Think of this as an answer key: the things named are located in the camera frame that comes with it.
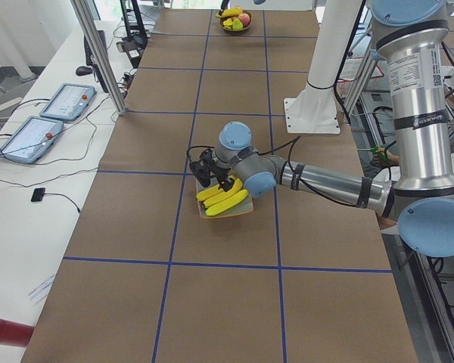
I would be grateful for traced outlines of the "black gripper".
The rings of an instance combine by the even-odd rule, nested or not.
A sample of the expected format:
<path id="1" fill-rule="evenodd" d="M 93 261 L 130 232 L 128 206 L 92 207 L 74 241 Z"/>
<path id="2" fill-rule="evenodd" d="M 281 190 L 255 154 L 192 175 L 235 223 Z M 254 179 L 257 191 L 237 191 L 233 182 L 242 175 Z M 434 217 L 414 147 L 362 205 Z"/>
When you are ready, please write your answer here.
<path id="1" fill-rule="evenodd" d="M 213 174 L 219 183 L 218 189 L 223 191 L 230 191 L 233 188 L 234 182 L 229 176 L 230 168 L 224 168 L 218 166 L 216 163 L 213 164 Z"/>

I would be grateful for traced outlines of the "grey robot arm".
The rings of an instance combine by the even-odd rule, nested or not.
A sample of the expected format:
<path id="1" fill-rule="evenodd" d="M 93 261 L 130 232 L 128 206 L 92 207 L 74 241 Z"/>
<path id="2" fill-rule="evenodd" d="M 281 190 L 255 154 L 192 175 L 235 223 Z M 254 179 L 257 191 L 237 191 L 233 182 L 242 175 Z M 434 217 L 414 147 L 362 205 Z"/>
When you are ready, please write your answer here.
<path id="1" fill-rule="evenodd" d="M 430 257 L 454 256 L 454 172 L 449 148 L 440 46 L 449 31 L 444 1 L 374 1 L 375 53 L 386 60 L 399 177 L 375 163 L 354 177 L 276 155 L 251 144 L 250 129 L 228 123 L 212 152 L 213 167 L 233 172 L 253 197 L 286 185 L 394 220 L 400 237 Z"/>

